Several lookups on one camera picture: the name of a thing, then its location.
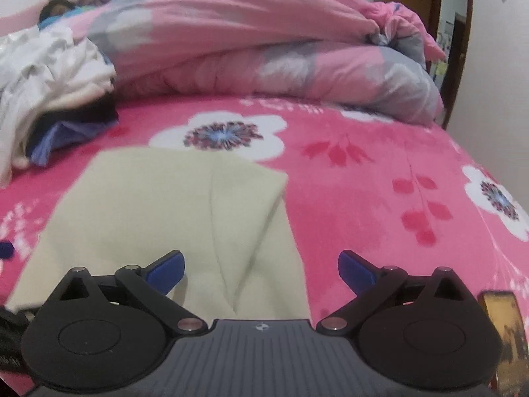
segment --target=flower center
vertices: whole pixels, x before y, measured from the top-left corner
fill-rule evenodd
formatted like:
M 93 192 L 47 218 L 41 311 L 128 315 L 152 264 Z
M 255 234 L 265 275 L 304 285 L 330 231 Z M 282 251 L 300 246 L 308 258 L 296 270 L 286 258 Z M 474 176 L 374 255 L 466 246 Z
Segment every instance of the flower center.
M 481 192 L 498 212 L 503 212 L 513 221 L 519 221 L 516 208 L 496 185 L 484 181 L 481 183 Z
M 214 122 L 188 131 L 183 144 L 201 150 L 231 151 L 241 146 L 249 147 L 253 139 L 262 138 L 256 124 L 245 124 L 241 121 Z

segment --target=black hair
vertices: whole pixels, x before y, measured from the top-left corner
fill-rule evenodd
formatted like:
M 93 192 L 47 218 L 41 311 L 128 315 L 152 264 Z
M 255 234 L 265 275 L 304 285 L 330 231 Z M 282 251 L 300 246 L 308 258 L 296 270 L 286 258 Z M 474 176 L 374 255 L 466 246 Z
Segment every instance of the black hair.
M 51 16 L 51 11 L 54 10 L 55 6 L 66 6 L 70 10 L 75 9 L 75 4 L 68 0 L 50 0 L 50 2 L 45 5 L 40 11 L 39 22 L 48 19 Z

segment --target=bed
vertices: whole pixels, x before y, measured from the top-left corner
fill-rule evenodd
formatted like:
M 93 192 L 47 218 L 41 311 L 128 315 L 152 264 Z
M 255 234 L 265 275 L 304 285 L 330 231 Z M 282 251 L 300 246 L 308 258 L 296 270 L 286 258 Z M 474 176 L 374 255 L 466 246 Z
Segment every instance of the bed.
M 86 23 L 77 17 L 68 22 L 76 31 Z M 163 63 L 163 55 L 153 57 L 156 63 Z M 128 64 L 130 59 L 122 62 L 124 70 Z M 100 151 L 214 149 L 205 133 L 229 128 L 231 153 L 288 175 L 285 202 L 313 322 L 353 297 L 337 269 L 340 252 L 351 249 L 378 266 L 395 264 L 415 275 L 451 267 L 476 295 L 512 290 L 527 331 L 529 216 L 438 126 L 411 125 L 311 97 L 229 91 L 230 96 L 138 99 L 134 96 L 168 87 L 167 77 L 147 82 L 143 75 L 121 79 L 129 82 L 129 100 L 118 106 L 117 126 L 92 142 L 56 152 L 46 169 L 15 172 L 2 192 L 0 239 L 12 241 L 17 251 L 0 263 L 2 301 L 55 206 Z

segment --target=doorway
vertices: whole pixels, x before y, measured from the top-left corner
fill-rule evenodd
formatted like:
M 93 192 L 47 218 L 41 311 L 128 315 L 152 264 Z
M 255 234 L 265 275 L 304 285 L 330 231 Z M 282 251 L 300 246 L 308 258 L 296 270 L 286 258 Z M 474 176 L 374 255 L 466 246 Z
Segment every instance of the doorway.
M 463 74 L 472 20 L 473 0 L 376 0 L 397 1 L 416 12 L 427 31 L 445 50 L 446 61 L 427 66 L 440 89 L 444 111 L 436 122 L 444 129 L 450 122 L 452 110 Z

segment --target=door frame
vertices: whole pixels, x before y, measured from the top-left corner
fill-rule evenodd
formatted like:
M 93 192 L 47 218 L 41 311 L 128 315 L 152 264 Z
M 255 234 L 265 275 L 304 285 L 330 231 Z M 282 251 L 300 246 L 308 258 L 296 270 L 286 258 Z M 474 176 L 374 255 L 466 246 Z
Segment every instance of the door frame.
M 454 93 L 449 99 L 444 103 L 444 108 L 446 109 L 446 114 L 444 115 L 444 120 L 442 127 L 444 130 L 447 129 L 450 118 L 452 117 L 452 112 L 454 110 L 454 105 L 456 104 L 457 95 L 459 92 L 459 85 L 461 84 L 461 78 L 463 76 L 463 70 L 465 69 L 465 63 L 467 61 L 467 50 L 468 42 L 470 39 L 470 29 L 472 25 L 472 12 L 473 12 L 474 0 L 467 0 L 467 22 L 465 26 L 465 32 L 463 35 L 463 44 L 461 46 L 461 57 L 458 69 L 455 74 L 455 84 L 454 84 Z

